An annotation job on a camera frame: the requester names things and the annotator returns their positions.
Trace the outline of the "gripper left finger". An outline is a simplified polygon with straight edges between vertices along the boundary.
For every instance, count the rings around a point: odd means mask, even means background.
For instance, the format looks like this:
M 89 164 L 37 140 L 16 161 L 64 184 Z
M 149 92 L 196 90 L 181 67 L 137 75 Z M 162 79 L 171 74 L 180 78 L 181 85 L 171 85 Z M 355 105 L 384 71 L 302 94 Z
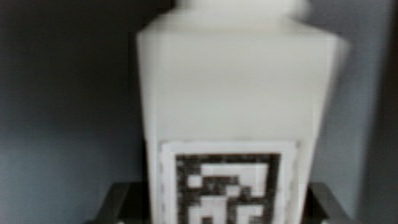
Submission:
M 112 184 L 98 215 L 87 224 L 151 224 L 149 193 L 142 182 Z

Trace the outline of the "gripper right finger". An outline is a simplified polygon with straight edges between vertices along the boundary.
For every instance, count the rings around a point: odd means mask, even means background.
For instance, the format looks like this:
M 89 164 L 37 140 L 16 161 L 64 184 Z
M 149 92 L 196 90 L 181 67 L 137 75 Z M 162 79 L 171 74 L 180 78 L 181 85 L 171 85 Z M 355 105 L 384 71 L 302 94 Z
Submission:
M 323 183 L 307 187 L 304 224 L 359 224 L 348 217 L 336 196 Z

